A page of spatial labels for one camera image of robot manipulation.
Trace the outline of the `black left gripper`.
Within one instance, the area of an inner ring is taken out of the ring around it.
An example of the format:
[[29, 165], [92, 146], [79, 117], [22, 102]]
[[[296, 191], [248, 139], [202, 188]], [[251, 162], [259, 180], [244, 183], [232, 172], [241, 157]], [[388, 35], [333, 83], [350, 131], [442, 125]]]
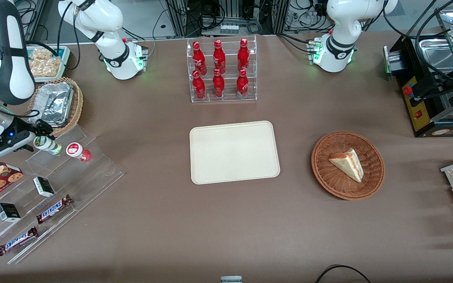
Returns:
[[453, 93], [453, 72], [449, 74], [450, 78], [444, 78], [443, 75], [445, 73], [442, 75], [433, 74], [436, 88], [435, 85], [410, 85], [412, 90], [410, 102], [420, 102]]

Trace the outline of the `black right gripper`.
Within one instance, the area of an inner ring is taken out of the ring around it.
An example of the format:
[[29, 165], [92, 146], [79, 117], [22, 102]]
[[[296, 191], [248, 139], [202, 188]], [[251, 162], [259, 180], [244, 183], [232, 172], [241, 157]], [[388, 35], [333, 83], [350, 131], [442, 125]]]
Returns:
[[[20, 118], [14, 118], [2, 132], [0, 139], [34, 139], [36, 136], [53, 136], [53, 127], [43, 120], [37, 120], [33, 126]], [[34, 147], [28, 143], [22, 145], [21, 150], [35, 151]]]

